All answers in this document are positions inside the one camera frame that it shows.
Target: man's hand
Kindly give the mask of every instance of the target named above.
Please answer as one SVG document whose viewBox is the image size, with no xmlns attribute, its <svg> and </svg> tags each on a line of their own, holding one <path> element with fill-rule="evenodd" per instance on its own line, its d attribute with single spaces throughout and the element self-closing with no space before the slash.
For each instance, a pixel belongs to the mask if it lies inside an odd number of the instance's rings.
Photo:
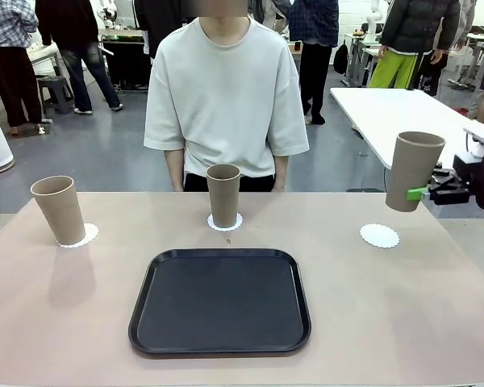
<svg viewBox="0 0 484 387">
<path fill-rule="evenodd" d="M 465 41 L 464 40 L 459 40 L 457 44 L 455 45 L 456 49 L 458 51 L 462 50 L 462 48 L 465 46 Z"/>
<path fill-rule="evenodd" d="M 378 57 L 380 59 L 384 59 L 384 55 L 386 54 L 387 51 L 387 46 L 381 46 L 380 49 L 378 50 Z"/>
<path fill-rule="evenodd" d="M 432 54 L 432 58 L 430 58 L 430 64 L 435 65 L 436 63 L 438 63 L 443 57 L 443 54 L 444 54 L 444 50 L 440 50 L 439 48 L 435 50 L 434 53 Z"/>
</svg>

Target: plaid shirt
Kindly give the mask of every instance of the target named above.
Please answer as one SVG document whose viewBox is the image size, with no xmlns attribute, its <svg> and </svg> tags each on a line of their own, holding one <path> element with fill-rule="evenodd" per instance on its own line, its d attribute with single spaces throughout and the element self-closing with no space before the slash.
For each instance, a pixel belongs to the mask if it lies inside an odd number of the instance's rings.
<svg viewBox="0 0 484 387">
<path fill-rule="evenodd" d="M 0 47 L 27 48 L 38 19 L 28 0 L 0 0 Z"/>
<path fill-rule="evenodd" d="M 289 11 L 290 40 L 337 47 L 338 0 L 295 0 Z"/>
</svg>

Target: paper cup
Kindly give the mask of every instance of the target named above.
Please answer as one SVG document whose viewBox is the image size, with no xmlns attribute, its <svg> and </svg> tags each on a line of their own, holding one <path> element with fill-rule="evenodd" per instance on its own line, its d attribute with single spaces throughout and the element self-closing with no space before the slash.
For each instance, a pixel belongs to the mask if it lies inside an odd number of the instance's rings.
<svg viewBox="0 0 484 387">
<path fill-rule="evenodd" d="M 239 205 L 240 170 L 231 164 L 217 164 L 207 170 L 213 223 L 233 227 Z"/>
<path fill-rule="evenodd" d="M 392 182 L 386 196 L 388 207 L 402 212 L 412 212 L 418 208 L 419 202 L 407 200 L 407 191 L 428 184 L 445 144 L 438 135 L 420 131 L 405 131 L 398 135 Z"/>
<path fill-rule="evenodd" d="M 81 207 L 71 177 L 47 177 L 34 183 L 31 193 L 59 244 L 70 246 L 84 239 Z"/>
</svg>

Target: robotic arm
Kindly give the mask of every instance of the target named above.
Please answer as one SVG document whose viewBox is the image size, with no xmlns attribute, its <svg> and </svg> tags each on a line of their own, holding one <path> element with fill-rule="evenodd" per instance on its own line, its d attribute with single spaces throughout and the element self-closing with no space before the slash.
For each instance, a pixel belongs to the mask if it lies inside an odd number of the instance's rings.
<svg viewBox="0 0 484 387">
<path fill-rule="evenodd" d="M 435 204 L 467 203 L 470 196 L 484 210 L 484 125 L 465 129 L 476 143 L 474 149 L 456 154 L 453 169 L 434 169 L 427 195 Z"/>
<path fill-rule="evenodd" d="M 380 0 L 371 0 L 372 14 L 366 16 L 368 21 L 368 31 L 364 37 L 364 43 L 376 43 L 377 21 L 382 20 L 380 12 Z"/>
<path fill-rule="evenodd" d="M 115 20 L 117 18 L 117 7 L 115 0 L 101 0 L 102 8 L 97 11 L 100 19 L 104 20 L 106 27 L 115 27 Z"/>
</svg>

